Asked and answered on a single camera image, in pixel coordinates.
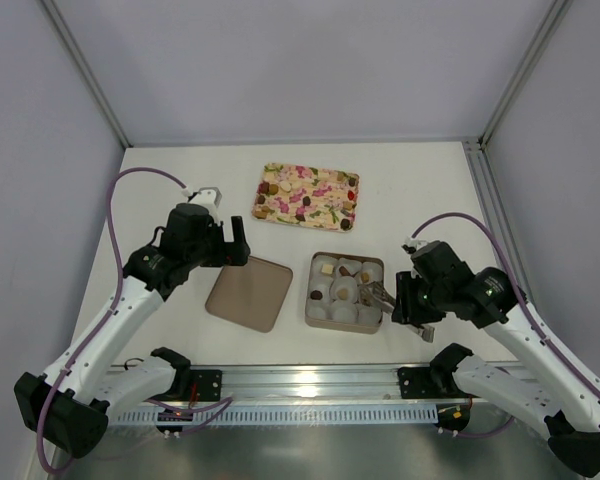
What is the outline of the metal tongs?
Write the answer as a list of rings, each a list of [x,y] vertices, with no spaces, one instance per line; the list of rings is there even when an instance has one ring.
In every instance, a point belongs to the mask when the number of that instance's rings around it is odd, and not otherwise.
[[[393,315],[396,300],[391,296],[380,282],[371,282],[359,286],[359,297],[366,306],[380,309],[383,313]],[[434,341],[435,328],[431,326],[417,327],[403,323],[411,332],[418,335],[424,342]]]

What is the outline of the beige heart chocolate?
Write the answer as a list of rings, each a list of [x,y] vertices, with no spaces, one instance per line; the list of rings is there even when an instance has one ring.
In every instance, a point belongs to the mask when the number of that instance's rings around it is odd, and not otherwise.
[[[335,296],[339,300],[346,301],[349,299],[349,291],[345,288],[341,288],[335,291]]]

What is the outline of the brown oval chocolate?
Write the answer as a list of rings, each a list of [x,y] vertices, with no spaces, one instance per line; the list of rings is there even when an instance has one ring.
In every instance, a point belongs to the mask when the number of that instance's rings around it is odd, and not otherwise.
[[[351,271],[345,265],[340,266],[338,272],[341,276],[352,276]]]

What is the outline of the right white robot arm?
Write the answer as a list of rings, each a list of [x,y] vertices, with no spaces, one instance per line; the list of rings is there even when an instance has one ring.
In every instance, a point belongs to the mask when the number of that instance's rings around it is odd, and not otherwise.
[[[551,331],[501,269],[478,273],[443,241],[403,245],[412,268],[396,275],[394,322],[428,333],[447,315],[467,321],[506,348],[533,375],[532,387],[452,343],[429,363],[448,394],[483,398],[523,421],[570,470],[600,473],[600,377]]]

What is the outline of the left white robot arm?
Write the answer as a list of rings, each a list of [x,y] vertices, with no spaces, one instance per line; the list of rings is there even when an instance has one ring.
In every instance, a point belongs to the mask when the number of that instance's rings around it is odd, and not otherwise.
[[[14,393],[24,424],[40,444],[75,459],[88,455],[108,424],[153,398],[179,399],[191,385],[190,361],[166,348],[112,379],[110,365],[136,331],[197,267],[243,266],[250,248],[241,217],[231,219],[232,241],[218,217],[218,190],[203,189],[171,210],[157,245],[131,254],[107,305],[42,374],[25,372]]]

